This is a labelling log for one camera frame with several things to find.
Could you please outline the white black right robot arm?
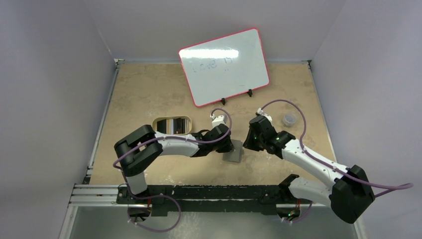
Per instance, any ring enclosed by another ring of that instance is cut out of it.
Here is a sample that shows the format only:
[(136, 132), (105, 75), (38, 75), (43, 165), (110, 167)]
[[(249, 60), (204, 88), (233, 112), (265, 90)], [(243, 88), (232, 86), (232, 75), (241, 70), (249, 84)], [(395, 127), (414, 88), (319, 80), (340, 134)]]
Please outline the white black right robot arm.
[(375, 201), (373, 190), (367, 184), (368, 177), (361, 167), (354, 165), (349, 168), (325, 157), (317, 162), (312, 159), (314, 151), (305, 151), (292, 134), (276, 132), (266, 116), (250, 120), (243, 147), (273, 154), (319, 180), (314, 182), (296, 174), (289, 175), (279, 185), (279, 195), (284, 202), (307, 199), (330, 207), (341, 220), (353, 224)]

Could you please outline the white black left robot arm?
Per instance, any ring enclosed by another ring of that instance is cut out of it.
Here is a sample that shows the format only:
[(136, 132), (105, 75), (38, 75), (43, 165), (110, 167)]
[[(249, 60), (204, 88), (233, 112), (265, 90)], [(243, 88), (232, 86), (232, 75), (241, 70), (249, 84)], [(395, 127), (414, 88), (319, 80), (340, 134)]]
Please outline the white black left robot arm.
[(114, 145), (118, 167), (128, 184), (129, 197), (141, 204), (148, 199), (148, 186), (144, 171), (159, 156), (181, 155), (204, 157), (215, 151), (228, 153), (234, 150), (229, 127), (224, 124), (211, 130), (201, 130), (186, 135), (170, 135), (154, 131), (151, 125), (143, 125)]

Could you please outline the grey leather card holder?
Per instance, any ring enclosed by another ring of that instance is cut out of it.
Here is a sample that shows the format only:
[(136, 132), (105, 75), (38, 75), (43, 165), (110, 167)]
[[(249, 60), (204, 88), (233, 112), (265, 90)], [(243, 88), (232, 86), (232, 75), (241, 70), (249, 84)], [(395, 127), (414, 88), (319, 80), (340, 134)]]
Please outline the grey leather card holder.
[(222, 160), (232, 163), (240, 163), (242, 160), (243, 152), (243, 142), (240, 140), (232, 140), (233, 149), (230, 152), (223, 153)]

